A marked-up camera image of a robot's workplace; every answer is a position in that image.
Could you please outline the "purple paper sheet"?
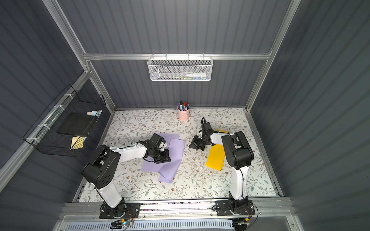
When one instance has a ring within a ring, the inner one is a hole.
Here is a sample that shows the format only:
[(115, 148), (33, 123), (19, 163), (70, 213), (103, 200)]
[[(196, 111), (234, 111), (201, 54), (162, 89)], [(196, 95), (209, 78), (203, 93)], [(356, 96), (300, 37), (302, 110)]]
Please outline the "purple paper sheet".
[(159, 182), (172, 183), (173, 178), (182, 161), (186, 142), (180, 139), (178, 134), (156, 133), (163, 137), (168, 144), (166, 149), (169, 150), (169, 157), (171, 162), (155, 164), (152, 162), (143, 161), (141, 170), (143, 172), (157, 172), (159, 173)]

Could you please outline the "yellow rectangular paper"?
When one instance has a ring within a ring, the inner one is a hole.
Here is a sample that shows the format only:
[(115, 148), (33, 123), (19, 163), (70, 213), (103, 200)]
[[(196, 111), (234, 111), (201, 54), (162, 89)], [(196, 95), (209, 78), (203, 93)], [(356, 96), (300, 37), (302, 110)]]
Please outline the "yellow rectangular paper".
[(205, 164), (206, 167), (219, 171), (222, 170), (225, 159), (222, 137), (226, 135), (228, 135), (226, 131), (216, 130), (216, 133), (213, 133), (210, 136), (211, 149)]

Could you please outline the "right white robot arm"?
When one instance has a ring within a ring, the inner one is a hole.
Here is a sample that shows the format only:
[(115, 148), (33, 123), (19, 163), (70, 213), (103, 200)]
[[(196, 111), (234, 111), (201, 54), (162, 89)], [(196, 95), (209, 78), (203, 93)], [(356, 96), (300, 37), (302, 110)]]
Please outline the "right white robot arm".
[(203, 117), (201, 130), (193, 137), (189, 148), (203, 151), (206, 145), (217, 144), (223, 147), (227, 163), (234, 171), (228, 201), (235, 207), (246, 205), (248, 203), (246, 177), (254, 160), (254, 152), (243, 132), (229, 133), (214, 130)]

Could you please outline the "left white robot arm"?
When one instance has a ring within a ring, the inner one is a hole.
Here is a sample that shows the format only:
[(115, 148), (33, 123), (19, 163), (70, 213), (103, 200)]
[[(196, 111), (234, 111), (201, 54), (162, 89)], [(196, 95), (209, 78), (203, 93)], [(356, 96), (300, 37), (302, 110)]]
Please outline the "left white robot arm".
[(171, 162), (165, 139), (154, 134), (145, 141), (134, 141), (128, 146), (110, 148), (106, 145), (98, 146), (82, 171), (83, 177), (93, 185), (105, 204), (116, 208), (124, 202), (119, 194), (113, 178), (120, 163), (134, 159), (152, 158), (155, 164)]

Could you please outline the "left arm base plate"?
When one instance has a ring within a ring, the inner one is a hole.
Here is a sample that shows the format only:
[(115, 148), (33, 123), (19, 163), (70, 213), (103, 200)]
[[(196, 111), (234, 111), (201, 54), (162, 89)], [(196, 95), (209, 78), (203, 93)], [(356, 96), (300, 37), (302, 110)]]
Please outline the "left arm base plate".
[(140, 203), (126, 203), (124, 200), (116, 207), (111, 208), (106, 202), (100, 207), (100, 219), (131, 219), (139, 215)]

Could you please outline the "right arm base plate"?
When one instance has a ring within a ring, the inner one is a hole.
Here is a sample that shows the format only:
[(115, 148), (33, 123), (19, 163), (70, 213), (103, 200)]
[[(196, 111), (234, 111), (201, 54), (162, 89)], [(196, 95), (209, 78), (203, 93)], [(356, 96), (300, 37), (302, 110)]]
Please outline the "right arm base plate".
[(255, 215), (255, 207), (252, 200), (242, 199), (233, 200), (218, 200), (215, 205), (211, 208), (212, 211), (216, 211), (218, 216), (248, 216)]

